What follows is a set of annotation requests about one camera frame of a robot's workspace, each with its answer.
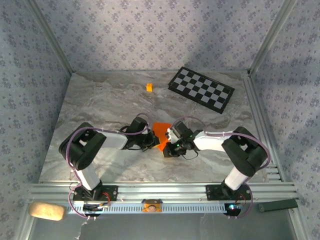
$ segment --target floor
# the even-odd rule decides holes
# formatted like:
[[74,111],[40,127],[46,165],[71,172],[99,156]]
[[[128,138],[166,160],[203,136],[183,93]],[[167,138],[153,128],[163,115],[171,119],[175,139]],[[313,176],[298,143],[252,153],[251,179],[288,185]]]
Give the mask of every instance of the floor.
[[[202,72],[235,88],[223,114],[219,114],[168,90],[168,83],[175,74],[176,71],[74,73],[40,181],[75,180],[58,147],[83,122],[116,130],[131,123],[138,113],[149,114],[155,122],[167,123],[189,115],[202,119],[212,132],[232,131],[243,126],[257,136],[240,75]],[[146,91],[147,83],[153,83],[153,92]],[[186,120],[186,123],[193,130],[202,127],[193,120]],[[157,148],[146,152],[104,148],[97,154],[94,167],[103,182],[221,182],[233,164],[224,152],[218,151],[201,151],[196,159],[186,160],[182,157],[163,158]],[[263,171],[251,179],[252,182],[266,180]]]

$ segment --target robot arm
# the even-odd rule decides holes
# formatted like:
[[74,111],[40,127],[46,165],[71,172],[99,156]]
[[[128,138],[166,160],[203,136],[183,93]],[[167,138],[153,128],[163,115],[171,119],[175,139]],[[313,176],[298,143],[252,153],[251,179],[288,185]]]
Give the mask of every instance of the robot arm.
[[124,126],[120,129],[120,132],[123,132],[121,134],[98,132],[93,129],[92,125],[84,122],[61,143],[59,152],[66,159],[67,145],[74,133],[82,128],[91,128],[81,131],[73,138],[69,148],[68,159],[75,168],[75,173],[87,195],[92,199],[97,199],[101,195],[102,182],[96,174],[92,162],[98,151],[101,148],[131,150],[133,146],[136,146],[135,150],[140,148],[142,151],[153,148],[160,143],[153,131],[147,129],[143,133],[134,134],[143,131],[147,126],[147,121],[137,116],[129,126]]
[[214,132],[203,130],[192,132],[180,121],[167,130],[166,136],[169,142],[163,150],[163,155],[178,157],[186,154],[187,150],[226,152],[234,164],[233,169],[221,184],[223,195],[228,197],[235,194],[235,191],[259,170],[267,158],[267,153],[258,143],[232,133],[254,137],[244,127],[238,127],[233,132],[225,132],[224,136],[217,136],[218,134]]

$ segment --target checkerboard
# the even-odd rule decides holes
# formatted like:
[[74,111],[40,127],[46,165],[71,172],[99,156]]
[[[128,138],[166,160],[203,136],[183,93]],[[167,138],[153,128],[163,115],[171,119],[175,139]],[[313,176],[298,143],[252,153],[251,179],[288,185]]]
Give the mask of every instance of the checkerboard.
[[169,90],[222,114],[234,88],[182,67],[169,82]]

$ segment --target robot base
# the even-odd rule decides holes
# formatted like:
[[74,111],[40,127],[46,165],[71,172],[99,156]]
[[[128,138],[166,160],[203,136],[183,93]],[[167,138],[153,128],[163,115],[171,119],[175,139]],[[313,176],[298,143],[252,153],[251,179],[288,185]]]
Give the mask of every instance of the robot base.
[[101,185],[99,186],[99,194],[91,194],[82,186],[74,190],[73,201],[92,202],[98,201],[108,202],[108,197],[102,193],[107,193],[110,196],[110,201],[116,201],[118,196],[118,186],[115,185]]
[[241,195],[245,197],[245,199],[251,200],[250,190],[246,185],[241,185],[238,190],[230,191],[228,194],[225,194],[225,188],[223,184],[213,184],[213,185],[206,185],[206,199],[208,201],[229,201],[229,200],[243,200],[239,198]]

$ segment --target wall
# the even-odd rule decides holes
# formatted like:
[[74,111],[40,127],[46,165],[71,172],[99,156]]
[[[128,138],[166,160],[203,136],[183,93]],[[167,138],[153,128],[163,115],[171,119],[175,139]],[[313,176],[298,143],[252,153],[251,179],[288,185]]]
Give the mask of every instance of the wall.
[[37,0],[78,71],[248,69],[283,0]]
[[253,75],[285,175],[320,239],[320,3],[298,1]]
[[22,0],[0,3],[0,239],[11,239],[25,183],[35,183],[69,82]]

